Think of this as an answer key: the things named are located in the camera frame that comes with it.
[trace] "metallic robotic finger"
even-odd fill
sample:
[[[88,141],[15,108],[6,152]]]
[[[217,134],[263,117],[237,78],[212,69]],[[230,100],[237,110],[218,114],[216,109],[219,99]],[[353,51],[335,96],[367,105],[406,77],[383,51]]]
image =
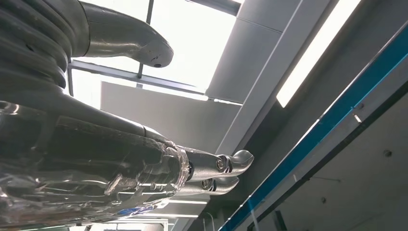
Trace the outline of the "metallic robotic finger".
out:
[[[91,224],[174,195],[220,195],[252,163],[213,155],[65,95],[71,57],[153,67],[173,50],[148,24],[77,0],[0,1],[0,230]]]

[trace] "white ceiling panel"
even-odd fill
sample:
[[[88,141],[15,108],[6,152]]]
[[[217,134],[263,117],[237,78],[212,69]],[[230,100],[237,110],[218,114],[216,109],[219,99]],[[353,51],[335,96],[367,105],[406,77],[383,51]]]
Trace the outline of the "white ceiling panel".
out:
[[[280,35],[237,19],[206,95],[242,103]]]
[[[291,65],[329,2],[330,0],[311,0],[303,1],[299,5],[276,48],[269,54],[266,63],[262,63],[262,71],[256,75],[257,81],[251,86],[251,91],[245,99],[242,109],[234,119],[217,153],[233,153]]]
[[[246,0],[237,17],[283,31],[300,0]]]
[[[102,82],[103,111],[151,127],[178,145],[211,153],[239,108]]]

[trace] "blue tape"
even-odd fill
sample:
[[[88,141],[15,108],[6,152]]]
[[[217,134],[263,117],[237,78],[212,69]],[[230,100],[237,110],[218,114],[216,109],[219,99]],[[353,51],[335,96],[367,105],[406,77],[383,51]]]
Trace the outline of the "blue tape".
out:
[[[356,107],[408,54],[408,28],[382,51],[287,158],[238,209],[221,231],[234,230],[251,211]]]
[[[154,206],[126,208],[126,209],[120,210],[117,214],[123,215],[123,216],[136,216],[138,214],[150,212],[153,210],[154,210]]]

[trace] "transparent plastic film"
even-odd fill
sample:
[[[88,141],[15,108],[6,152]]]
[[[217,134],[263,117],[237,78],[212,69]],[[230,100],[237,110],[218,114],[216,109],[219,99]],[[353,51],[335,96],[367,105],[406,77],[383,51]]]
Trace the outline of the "transparent plastic film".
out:
[[[154,208],[188,173],[172,142],[0,101],[0,229]]]

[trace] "fluorescent light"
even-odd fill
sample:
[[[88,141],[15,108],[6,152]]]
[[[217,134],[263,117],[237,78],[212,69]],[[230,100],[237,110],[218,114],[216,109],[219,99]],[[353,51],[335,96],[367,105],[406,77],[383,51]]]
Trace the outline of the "fluorescent light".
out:
[[[167,222],[168,219],[157,219],[157,218],[122,218],[118,220],[108,221],[107,223],[163,223]]]
[[[282,107],[288,104],[359,3],[360,0],[339,0],[276,96]]]
[[[356,118],[358,123],[361,123],[361,119],[360,119],[360,117],[358,117],[358,115],[354,115],[354,118]]]
[[[214,102],[226,103],[226,104],[233,104],[233,105],[237,105],[237,106],[242,106],[242,103],[231,102],[231,101],[228,101],[228,100],[214,99]]]
[[[144,213],[138,214],[138,217],[167,217],[167,218],[197,218],[198,215],[190,214],[161,214],[161,213]]]
[[[66,226],[65,225],[58,225],[58,226],[45,227],[45,228],[41,228],[41,229],[44,230],[44,229],[52,229],[52,228],[59,228],[59,227],[66,227]]]
[[[198,204],[198,205],[206,205],[206,201],[183,201],[183,200],[168,200],[169,203],[177,203],[177,204]]]

